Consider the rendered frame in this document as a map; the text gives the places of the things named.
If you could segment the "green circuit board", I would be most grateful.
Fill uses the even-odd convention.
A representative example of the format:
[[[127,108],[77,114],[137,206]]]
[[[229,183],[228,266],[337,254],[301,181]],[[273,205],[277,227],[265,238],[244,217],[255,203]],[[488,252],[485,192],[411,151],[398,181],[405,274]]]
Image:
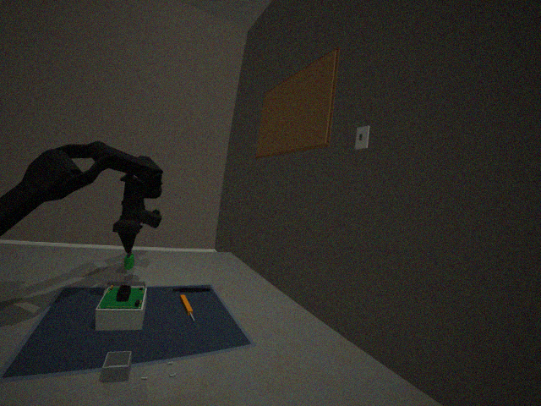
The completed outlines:
[[[102,309],[105,309],[105,308],[108,308],[108,309],[140,309],[141,308],[141,303],[142,303],[142,300],[143,300],[143,295],[144,295],[144,288],[143,290],[139,290],[139,288],[131,288],[131,292],[130,292],[130,295],[129,295],[129,298],[128,298],[128,302],[127,301],[123,301],[123,302],[118,302],[117,301],[117,292],[118,292],[118,289],[119,287],[116,287],[116,288],[113,288],[112,290],[110,290],[111,287],[109,287],[109,289],[107,290],[107,293],[106,295],[104,296],[104,298],[102,299],[101,303],[99,304],[99,307],[98,308],[102,308]],[[136,300],[139,299],[140,302],[139,302],[139,307],[135,307],[135,302]]]

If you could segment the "dark blue work mat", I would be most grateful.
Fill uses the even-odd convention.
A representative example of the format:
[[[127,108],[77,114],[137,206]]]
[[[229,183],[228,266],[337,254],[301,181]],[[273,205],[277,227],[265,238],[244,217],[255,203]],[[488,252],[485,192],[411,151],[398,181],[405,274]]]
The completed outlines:
[[[147,286],[142,330],[96,331],[105,288],[61,286],[0,370],[0,382],[102,372],[107,353],[115,351],[131,351],[132,368],[257,346],[209,283]]]

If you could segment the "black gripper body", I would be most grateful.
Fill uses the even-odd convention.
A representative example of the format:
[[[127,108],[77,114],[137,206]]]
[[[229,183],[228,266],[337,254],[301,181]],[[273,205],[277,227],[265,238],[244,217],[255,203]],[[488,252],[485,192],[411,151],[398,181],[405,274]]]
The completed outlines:
[[[140,223],[135,219],[139,208],[142,207],[142,210],[144,210],[144,200],[123,197],[122,206],[122,215],[119,217],[120,220],[113,224],[113,232],[137,234]]]

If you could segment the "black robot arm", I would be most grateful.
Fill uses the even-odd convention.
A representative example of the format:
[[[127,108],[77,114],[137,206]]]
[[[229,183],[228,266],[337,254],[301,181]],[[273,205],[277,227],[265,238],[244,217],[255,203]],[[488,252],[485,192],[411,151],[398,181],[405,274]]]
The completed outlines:
[[[92,158],[95,162],[82,173],[74,158]],[[22,181],[0,197],[0,237],[43,202],[61,200],[94,183],[108,168],[126,173],[120,178],[125,182],[123,197],[143,200],[161,195],[163,171],[149,156],[135,157],[101,141],[63,145],[41,153],[28,166]],[[135,221],[157,228],[161,213],[140,207]]]

